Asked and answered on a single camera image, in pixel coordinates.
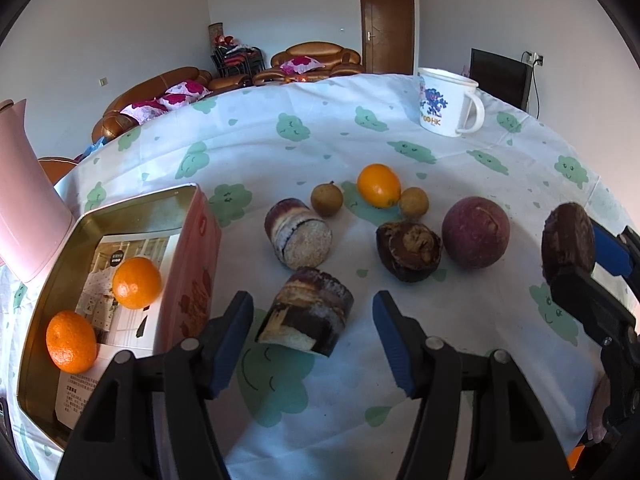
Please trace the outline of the right hand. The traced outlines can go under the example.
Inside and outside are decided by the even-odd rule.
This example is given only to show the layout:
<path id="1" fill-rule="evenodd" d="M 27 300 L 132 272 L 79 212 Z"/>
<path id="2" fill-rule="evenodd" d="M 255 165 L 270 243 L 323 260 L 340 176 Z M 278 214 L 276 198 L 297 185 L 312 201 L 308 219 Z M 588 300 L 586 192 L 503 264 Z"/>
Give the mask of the right hand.
<path id="1" fill-rule="evenodd" d="M 603 375 L 594 390 L 587 418 L 587 438 L 590 442 L 600 443 L 608 433 L 604 424 L 604 412 L 611 402 L 611 383 Z"/>

